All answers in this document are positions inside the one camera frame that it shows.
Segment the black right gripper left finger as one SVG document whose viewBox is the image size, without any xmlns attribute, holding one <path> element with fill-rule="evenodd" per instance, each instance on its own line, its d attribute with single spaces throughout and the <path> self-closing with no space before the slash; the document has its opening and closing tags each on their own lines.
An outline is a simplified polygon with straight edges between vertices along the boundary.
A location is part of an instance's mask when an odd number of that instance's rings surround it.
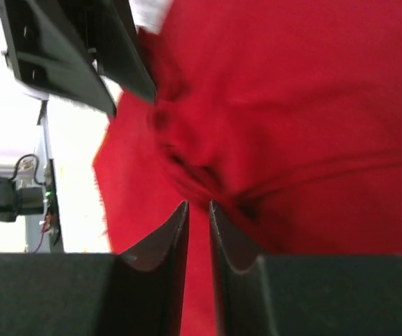
<svg viewBox="0 0 402 336">
<path fill-rule="evenodd" d="M 0 253 L 0 335 L 178 335 L 189 205 L 119 255 Z"/>
</svg>

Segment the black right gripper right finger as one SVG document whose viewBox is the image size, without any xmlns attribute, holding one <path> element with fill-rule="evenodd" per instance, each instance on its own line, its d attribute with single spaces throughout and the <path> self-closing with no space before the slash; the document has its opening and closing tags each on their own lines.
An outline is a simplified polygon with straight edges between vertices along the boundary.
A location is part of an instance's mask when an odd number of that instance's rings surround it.
<svg viewBox="0 0 402 336">
<path fill-rule="evenodd" d="M 209 219 L 219 335 L 402 335 L 402 256 L 271 255 Z"/>
</svg>

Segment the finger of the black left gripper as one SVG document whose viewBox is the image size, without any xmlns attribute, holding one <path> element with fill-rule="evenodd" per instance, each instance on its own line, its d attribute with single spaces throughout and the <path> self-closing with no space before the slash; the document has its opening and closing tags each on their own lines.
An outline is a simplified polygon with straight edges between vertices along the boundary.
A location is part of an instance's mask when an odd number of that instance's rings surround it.
<svg viewBox="0 0 402 336">
<path fill-rule="evenodd" d="M 58 1 L 0 1 L 0 18 L 16 79 L 116 114 L 113 98 Z"/>
<path fill-rule="evenodd" d="M 86 1 L 85 45 L 99 74 L 147 102 L 156 86 L 146 66 L 128 1 Z"/>
</svg>

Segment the dark red t-shirt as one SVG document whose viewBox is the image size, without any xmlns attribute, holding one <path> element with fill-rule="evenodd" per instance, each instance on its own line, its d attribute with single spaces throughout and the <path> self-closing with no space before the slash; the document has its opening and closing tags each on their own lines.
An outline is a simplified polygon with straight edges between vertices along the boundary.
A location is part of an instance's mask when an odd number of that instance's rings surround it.
<svg viewBox="0 0 402 336">
<path fill-rule="evenodd" d="M 273 253 L 402 255 L 402 1 L 173 1 L 94 161 L 111 249 L 192 207 L 182 335 L 214 335 L 209 203 Z"/>
</svg>

